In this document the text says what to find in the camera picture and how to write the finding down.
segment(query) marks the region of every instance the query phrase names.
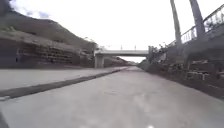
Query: utility pole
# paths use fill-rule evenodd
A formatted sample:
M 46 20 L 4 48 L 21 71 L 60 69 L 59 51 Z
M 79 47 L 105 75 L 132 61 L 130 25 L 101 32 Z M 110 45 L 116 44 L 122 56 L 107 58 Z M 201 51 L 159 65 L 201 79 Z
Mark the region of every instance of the utility pole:
M 175 27 L 175 36 L 176 36 L 176 45 L 182 44 L 181 41 L 181 32 L 180 32 L 180 23 L 177 15 L 177 9 L 174 3 L 174 0 L 170 0 L 170 4 L 172 7 L 172 12 L 173 12 L 173 20 L 174 20 L 174 27 Z
M 205 35 L 203 18 L 197 0 L 190 0 L 190 4 L 194 16 L 194 22 L 196 25 L 197 37 L 198 39 L 200 39 Z

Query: curb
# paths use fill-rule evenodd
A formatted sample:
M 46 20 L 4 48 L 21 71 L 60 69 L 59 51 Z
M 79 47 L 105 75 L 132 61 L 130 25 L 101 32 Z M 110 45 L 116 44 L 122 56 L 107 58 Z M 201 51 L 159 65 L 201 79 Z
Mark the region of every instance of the curb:
M 54 83 L 49 83 L 49 84 L 39 84 L 39 85 L 34 85 L 34 86 L 29 86 L 29 87 L 2 90 L 2 91 L 0 91 L 0 97 L 10 97 L 10 99 L 11 99 L 11 98 L 18 98 L 18 97 L 22 97 L 22 96 L 27 96 L 27 95 L 30 95 L 30 94 L 36 94 L 36 93 L 48 91 L 48 90 L 51 90 L 51 89 L 61 88 L 61 87 L 69 86 L 69 85 L 72 85 L 72 84 L 77 84 L 77 83 L 81 83 L 81 82 L 84 82 L 84 81 L 93 80 L 93 79 L 103 77 L 103 76 L 106 76 L 106 75 L 109 75 L 109 74 L 113 74 L 113 73 L 116 73 L 116 72 L 119 72 L 119 71 L 125 70 L 125 69 L 127 69 L 127 68 L 117 69 L 117 70 L 110 71 L 110 72 L 107 72 L 107 73 L 100 73 L 100 74 L 91 75 L 91 76 L 83 76 L 83 77 L 72 79 L 72 80 L 66 80 L 66 81 L 54 82 Z

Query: road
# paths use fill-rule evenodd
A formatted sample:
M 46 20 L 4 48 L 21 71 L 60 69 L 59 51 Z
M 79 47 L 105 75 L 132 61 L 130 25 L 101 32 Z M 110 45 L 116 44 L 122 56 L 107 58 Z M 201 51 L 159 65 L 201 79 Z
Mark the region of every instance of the road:
M 123 67 L 104 68 L 104 69 L 50 69 L 50 70 L 0 70 L 0 90 L 13 88 L 29 87 L 39 84 L 48 84 L 71 80 L 83 76 L 96 75 L 110 72 Z
M 130 68 L 2 103 L 10 128 L 222 128 L 224 102 Z

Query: sky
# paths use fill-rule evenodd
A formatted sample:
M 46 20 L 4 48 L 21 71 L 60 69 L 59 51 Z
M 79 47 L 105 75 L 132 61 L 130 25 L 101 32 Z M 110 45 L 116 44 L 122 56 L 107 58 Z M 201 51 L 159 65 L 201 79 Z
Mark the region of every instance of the sky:
M 205 18 L 223 0 L 198 0 Z M 181 33 L 194 26 L 189 0 L 175 0 Z M 77 36 L 114 49 L 146 50 L 175 40 L 170 0 L 13 0 L 16 11 L 59 22 Z M 144 58 L 125 58 L 139 62 Z

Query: overpass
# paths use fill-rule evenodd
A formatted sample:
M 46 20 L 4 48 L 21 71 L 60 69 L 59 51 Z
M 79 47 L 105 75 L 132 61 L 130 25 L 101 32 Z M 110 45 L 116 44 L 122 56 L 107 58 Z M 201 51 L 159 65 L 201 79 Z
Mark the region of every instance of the overpass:
M 133 56 L 133 57 L 147 57 L 149 55 L 151 47 L 148 47 L 148 50 L 123 50 L 122 47 L 120 50 L 109 50 L 105 48 L 99 48 L 94 51 L 95 57 L 95 68 L 104 67 L 104 57 L 105 56 Z

